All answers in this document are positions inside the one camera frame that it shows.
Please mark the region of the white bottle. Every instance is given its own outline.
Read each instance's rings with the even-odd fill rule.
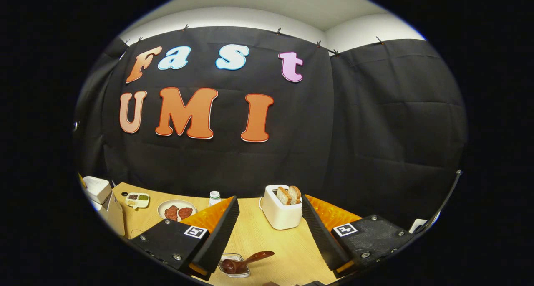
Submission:
[[[221,202],[221,195],[217,191],[212,191],[209,193],[209,206],[213,206],[216,203]]]

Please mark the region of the white plate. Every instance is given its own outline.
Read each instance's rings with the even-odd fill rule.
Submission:
[[[160,206],[158,206],[158,214],[160,214],[161,218],[166,219],[165,210],[170,208],[172,205],[177,206],[178,210],[180,210],[181,208],[192,208],[193,212],[191,213],[191,215],[196,213],[195,206],[193,206],[193,204],[191,204],[190,202],[186,202],[185,200],[180,199],[172,199],[166,202],[162,202]]]

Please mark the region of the bread slice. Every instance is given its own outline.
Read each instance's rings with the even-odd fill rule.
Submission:
[[[295,186],[290,186],[287,193],[291,196],[291,204],[299,204],[301,202],[301,193],[300,190]]]
[[[276,192],[276,197],[282,202],[283,205],[289,206],[291,204],[291,196],[286,191],[286,189],[282,187],[278,187],[278,191]]]

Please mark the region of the spoon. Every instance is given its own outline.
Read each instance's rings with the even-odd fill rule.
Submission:
[[[248,263],[260,261],[261,259],[271,257],[273,254],[275,253],[271,251],[258,252],[248,257],[245,261],[234,261],[231,259],[224,259],[223,260],[223,271],[227,274],[243,274],[246,272],[246,266]]]

